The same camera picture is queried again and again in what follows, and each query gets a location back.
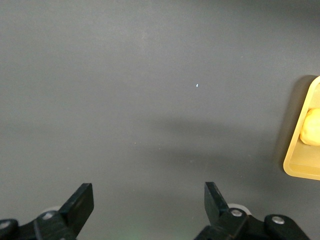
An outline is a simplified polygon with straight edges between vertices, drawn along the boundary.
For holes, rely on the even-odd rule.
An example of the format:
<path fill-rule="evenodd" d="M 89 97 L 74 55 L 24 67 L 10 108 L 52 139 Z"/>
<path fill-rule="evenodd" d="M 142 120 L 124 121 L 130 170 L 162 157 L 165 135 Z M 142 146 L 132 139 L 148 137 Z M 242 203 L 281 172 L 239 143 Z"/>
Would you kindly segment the yellow potato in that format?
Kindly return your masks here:
<path fill-rule="evenodd" d="M 320 108 L 312 108 L 307 112 L 299 137 L 306 145 L 320 146 Z"/>

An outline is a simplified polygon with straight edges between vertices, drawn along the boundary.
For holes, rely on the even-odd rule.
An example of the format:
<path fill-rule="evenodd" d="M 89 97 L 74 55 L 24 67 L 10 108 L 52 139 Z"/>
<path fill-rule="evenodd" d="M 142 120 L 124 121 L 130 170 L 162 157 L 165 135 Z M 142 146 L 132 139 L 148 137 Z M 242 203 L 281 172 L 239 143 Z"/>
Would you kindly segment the yellow plastic tray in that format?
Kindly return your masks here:
<path fill-rule="evenodd" d="M 284 171 L 293 177 L 320 181 L 320 146 L 304 144 L 300 132 L 307 112 L 320 108 L 320 76 L 308 75 L 298 82 L 290 102 L 293 117 L 283 160 Z"/>

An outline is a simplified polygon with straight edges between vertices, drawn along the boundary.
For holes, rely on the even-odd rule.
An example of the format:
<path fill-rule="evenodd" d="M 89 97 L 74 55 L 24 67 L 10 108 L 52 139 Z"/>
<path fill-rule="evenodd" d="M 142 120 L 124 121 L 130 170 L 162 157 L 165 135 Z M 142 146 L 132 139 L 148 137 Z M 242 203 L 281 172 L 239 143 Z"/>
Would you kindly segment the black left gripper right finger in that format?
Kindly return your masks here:
<path fill-rule="evenodd" d="M 194 240 L 311 240 L 288 216 L 269 214 L 261 221 L 228 206 L 214 182 L 204 184 L 204 208 L 210 225 Z"/>

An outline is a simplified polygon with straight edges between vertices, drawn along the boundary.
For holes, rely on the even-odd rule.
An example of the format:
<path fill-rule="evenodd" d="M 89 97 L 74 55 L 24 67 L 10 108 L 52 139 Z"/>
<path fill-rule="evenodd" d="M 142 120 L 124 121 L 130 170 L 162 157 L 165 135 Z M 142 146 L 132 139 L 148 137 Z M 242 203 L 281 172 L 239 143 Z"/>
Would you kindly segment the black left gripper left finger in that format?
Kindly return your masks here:
<path fill-rule="evenodd" d="M 0 240 L 77 240 L 93 210 L 93 185 L 83 183 L 58 210 L 47 210 L 27 224 L 0 219 Z"/>

